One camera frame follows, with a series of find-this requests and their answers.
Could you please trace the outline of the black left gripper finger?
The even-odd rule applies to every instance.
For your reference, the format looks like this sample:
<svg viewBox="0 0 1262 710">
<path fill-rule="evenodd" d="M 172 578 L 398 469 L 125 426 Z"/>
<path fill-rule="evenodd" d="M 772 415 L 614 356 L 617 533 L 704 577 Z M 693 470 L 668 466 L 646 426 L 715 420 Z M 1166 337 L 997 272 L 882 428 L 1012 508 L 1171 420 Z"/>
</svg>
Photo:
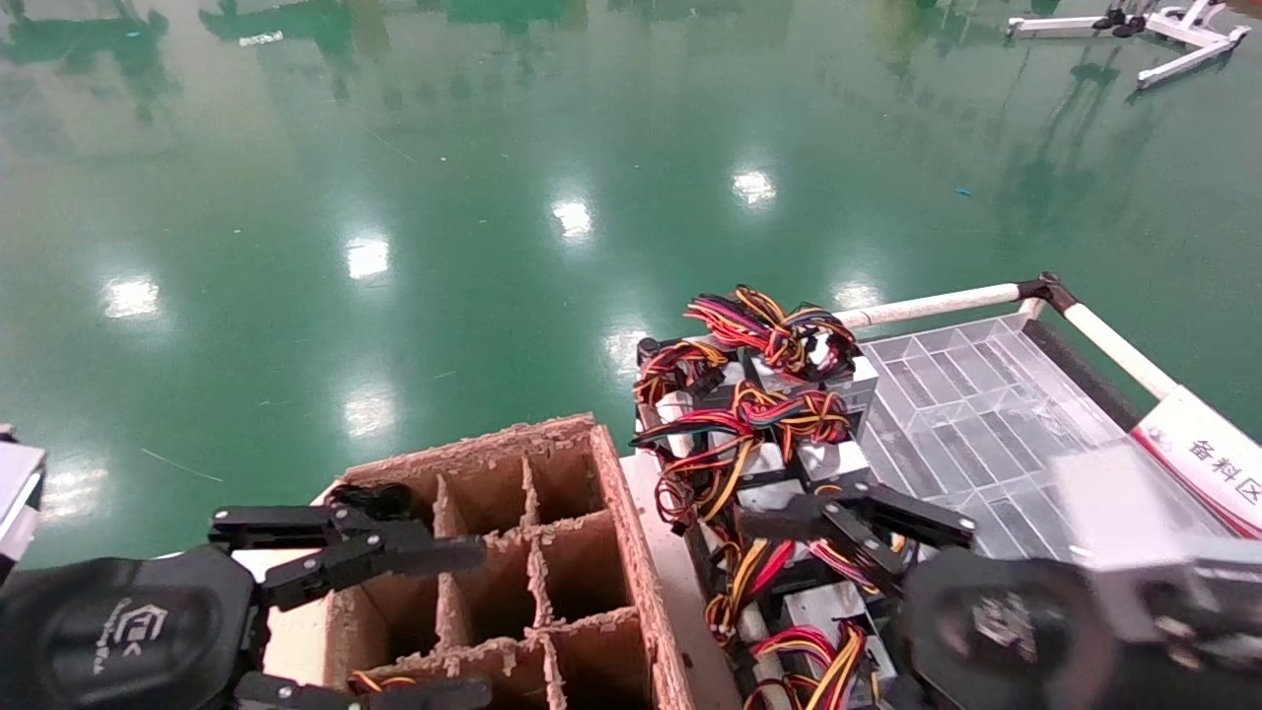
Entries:
<svg viewBox="0 0 1262 710">
<path fill-rule="evenodd" d="M 245 673 L 235 687 L 239 709 L 486 709 L 493 700 L 487 678 L 403 684 L 382 692 L 350 692 L 298 684 L 270 673 Z"/>
</svg>

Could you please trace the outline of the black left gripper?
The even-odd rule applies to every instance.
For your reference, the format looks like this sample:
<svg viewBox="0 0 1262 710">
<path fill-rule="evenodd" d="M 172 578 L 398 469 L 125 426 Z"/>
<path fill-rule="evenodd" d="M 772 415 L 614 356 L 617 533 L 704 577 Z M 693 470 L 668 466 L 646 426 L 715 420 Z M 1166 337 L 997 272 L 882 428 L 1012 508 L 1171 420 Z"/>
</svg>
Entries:
<svg viewBox="0 0 1262 710">
<path fill-rule="evenodd" d="M 14 573 L 3 585 L 5 709 L 230 709 L 262 667 L 266 617 L 230 554 L 302 551 L 268 569 L 261 600 L 293 610 L 395 574 L 434 578 L 486 561 L 480 536 L 440 536 L 403 486 L 353 486 L 321 504 L 233 504 L 209 544 L 153 560 L 98 557 Z"/>
</svg>

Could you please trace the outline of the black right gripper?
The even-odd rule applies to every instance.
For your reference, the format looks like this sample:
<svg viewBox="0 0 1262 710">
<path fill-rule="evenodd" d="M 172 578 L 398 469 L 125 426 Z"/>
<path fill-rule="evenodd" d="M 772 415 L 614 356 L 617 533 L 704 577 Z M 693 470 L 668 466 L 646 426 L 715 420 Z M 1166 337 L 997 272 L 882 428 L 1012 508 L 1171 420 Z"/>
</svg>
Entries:
<svg viewBox="0 0 1262 710">
<path fill-rule="evenodd" d="M 897 709 L 1094 709 L 1116 642 L 1073 562 L 936 554 L 906 565 L 875 532 L 934 549 L 972 549 L 964 515 L 878 484 L 793 496 L 779 509 L 747 509 L 753 538 L 810 544 L 839 557 L 864 586 L 899 597 Z"/>
</svg>

